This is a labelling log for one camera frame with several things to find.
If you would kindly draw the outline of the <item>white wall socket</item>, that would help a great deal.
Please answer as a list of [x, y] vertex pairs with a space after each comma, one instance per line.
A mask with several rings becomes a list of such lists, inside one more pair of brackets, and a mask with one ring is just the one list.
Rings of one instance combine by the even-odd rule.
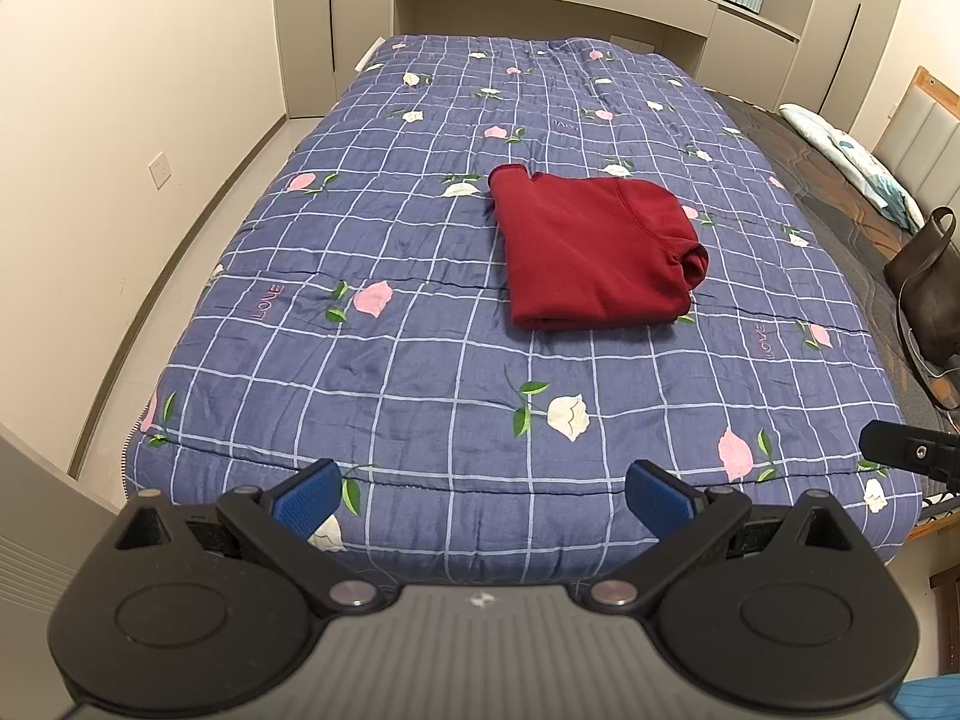
[[169, 164], [166, 154], [156, 154], [155, 158], [149, 161], [148, 172], [156, 190], [161, 190], [172, 176], [171, 164]]

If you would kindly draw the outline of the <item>red knit sweater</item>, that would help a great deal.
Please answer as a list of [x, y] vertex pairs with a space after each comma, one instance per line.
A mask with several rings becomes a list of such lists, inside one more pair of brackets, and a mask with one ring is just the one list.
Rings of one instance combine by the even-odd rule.
[[505, 244], [509, 316], [523, 330], [613, 330], [670, 323], [692, 307], [709, 255], [682, 204], [652, 182], [488, 176]]

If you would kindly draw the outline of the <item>white teal floral pillow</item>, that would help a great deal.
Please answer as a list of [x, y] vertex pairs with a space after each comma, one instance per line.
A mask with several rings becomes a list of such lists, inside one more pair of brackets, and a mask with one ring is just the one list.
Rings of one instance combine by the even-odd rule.
[[778, 112], [880, 215], [908, 232], [916, 232], [923, 226], [923, 211], [910, 192], [856, 138], [797, 104], [782, 104]]

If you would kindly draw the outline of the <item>dark patterned bed mattress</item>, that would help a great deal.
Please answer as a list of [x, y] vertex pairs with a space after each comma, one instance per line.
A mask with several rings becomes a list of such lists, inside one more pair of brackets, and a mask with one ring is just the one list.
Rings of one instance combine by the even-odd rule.
[[524, 115], [534, 164], [566, 177], [623, 169], [674, 193], [708, 255], [679, 320], [613, 332], [540, 333], [473, 349], [496, 371], [534, 372], [586, 397], [586, 468], [574, 488], [612, 518], [613, 543], [649, 543], [623, 511], [628, 449], [697, 488], [731, 483], [765, 505], [832, 493], [882, 559], [907, 541], [923, 484], [859, 449], [874, 419], [940, 426], [914, 380], [884, 265], [903, 232], [789, 125], [726, 106], [669, 65], [604, 94], [555, 91]]

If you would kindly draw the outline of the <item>blue plaid floral quilt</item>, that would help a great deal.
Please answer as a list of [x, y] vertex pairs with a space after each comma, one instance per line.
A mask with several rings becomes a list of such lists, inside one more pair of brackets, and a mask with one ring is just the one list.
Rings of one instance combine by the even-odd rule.
[[[636, 254], [708, 254], [651, 327], [540, 332], [548, 294], [628, 283], [596, 247], [501, 236], [495, 185], [565, 177], [658, 199]], [[761, 504], [822, 488], [882, 557], [921, 484], [859, 452], [900, 415], [850, 283], [781, 172], [658, 54], [589, 37], [391, 37], [291, 153], [221, 255], [122, 455], [128, 494], [205, 504], [330, 458], [317, 546], [381, 580], [584, 580], [651, 543], [647, 458]]]

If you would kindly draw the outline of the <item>brown leather handbag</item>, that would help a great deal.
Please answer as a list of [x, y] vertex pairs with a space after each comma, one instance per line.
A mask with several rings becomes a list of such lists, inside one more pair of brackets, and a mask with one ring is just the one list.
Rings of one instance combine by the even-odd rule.
[[895, 298], [896, 331], [914, 375], [929, 399], [947, 416], [958, 413], [932, 381], [949, 377], [958, 355], [958, 220], [938, 206], [900, 252], [884, 266]]

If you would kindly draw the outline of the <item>padded beige headboard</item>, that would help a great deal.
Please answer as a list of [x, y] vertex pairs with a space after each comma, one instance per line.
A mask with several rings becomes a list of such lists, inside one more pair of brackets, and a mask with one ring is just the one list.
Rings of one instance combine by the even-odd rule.
[[958, 211], [958, 94], [918, 67], [874, 156], [907, 189], [923, 215], [938, 206]]

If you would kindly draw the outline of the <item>beige built-in cabinet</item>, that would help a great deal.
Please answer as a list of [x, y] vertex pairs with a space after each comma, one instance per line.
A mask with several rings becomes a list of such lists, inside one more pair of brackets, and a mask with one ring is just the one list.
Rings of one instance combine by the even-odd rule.
[[841, 128], [866, 101], [901, 0], [274, 0], [288, 114], [319, 117], [382, 37], [599, 37], [654, 50], [700, 85]]

